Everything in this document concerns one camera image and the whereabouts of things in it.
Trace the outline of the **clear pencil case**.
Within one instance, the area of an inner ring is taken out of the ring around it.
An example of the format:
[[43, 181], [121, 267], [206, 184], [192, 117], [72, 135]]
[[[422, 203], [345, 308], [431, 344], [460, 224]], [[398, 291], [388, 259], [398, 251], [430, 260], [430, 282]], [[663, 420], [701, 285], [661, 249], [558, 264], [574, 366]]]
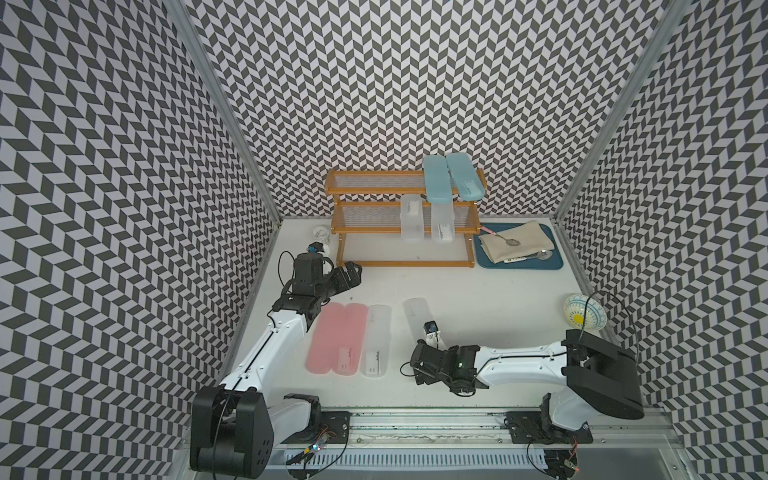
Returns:
[[430, 206], [430, 222], [433, 242], [438, 244], [453, 242], [455, 239], [455, 216], [452, 203], [433, 203]]
[[419, 194], [405, 194], [400, 199], [401, 239], [420, 242], [424, 239], [423, 200]]
[[434, 320], [427, 300], [421, 297], [411, 298], [403, 303], [403, 308], [413, 339], [425, 339], [427, 331], [424, 325]]
[[387, 372], [391, 340], [391, 308], [369, 307], [361, 356], [361, 372], [368, 378], [381, 378]]

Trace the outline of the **pink pencil case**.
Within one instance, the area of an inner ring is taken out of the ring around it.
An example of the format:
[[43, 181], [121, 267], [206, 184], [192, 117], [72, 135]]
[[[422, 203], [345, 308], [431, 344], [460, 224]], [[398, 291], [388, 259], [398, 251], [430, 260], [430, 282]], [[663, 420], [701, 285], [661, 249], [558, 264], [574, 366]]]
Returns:
[[305, 361], [309, 373], [324, 375], [331, 371], [338, 355], [337, 327], [345, 318], [343, 304], [329, 303], [322, 308], [312, 325], [314, 333]]
[[342, 308], [336, 321], [337, 357], [333, 371], [352, 376], [358, 371], [368, 322], [369, 307], [354, 303]]

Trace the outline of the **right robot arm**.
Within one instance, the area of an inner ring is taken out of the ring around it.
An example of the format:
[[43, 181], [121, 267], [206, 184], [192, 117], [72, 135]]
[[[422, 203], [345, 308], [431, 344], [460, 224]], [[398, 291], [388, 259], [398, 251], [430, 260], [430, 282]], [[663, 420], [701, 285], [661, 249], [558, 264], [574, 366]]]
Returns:
[[598, 336], [570, 329], [548, 345], [493, 349], [478, 345], [441, 350], [420, 339], [409, 366], [419, 385], [442, 383], [456, 396], [512, 384], [543, 384], [542, 426], [577, 431], [598, 415], [645, 416], [635, 355]]

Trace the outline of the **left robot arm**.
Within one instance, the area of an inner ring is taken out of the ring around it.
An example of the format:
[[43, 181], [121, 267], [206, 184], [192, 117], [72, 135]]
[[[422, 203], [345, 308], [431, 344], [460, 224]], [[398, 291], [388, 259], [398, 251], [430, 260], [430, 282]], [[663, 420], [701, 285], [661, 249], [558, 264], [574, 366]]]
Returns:
[[256, 479], [277, 445], [295, 435], [314, 440], [322, 434], [317, 397], [288, 394], [278, 404], [268, 402], [278, 370], [322, 308], [362, 282], [362, 266], [351, 261], [326, 271], [330, 260], [319, 247], [314, 243], [296, 256], [291, 278], [267, 313], [267, 327], [246, 357], [218, 385], [196, 394], [191, 470]]

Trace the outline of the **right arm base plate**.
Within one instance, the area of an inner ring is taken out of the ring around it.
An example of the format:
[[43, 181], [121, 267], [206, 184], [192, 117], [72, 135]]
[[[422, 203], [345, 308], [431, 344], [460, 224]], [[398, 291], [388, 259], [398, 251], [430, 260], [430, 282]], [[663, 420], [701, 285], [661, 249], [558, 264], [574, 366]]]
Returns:
[[509, 411], [505, 414], [504, 426], [509, 431], [513, 444], [582, 445], [592, 444], [594, 438], [588, 425], [575, 431], [544, 424], [539, 411]]

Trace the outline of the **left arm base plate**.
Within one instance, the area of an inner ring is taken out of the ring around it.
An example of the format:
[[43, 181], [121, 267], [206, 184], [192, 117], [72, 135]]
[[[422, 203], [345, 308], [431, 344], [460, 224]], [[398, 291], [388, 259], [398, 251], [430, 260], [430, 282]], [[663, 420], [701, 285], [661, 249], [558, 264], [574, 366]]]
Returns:
[[345, 444], [349, 438], [350, 423], [350, 411], [322, 411], [318, 420], [314, 420], [305, 430], [288, 437], [283, 444], [307, 446], [322, 438], [332, 445]]

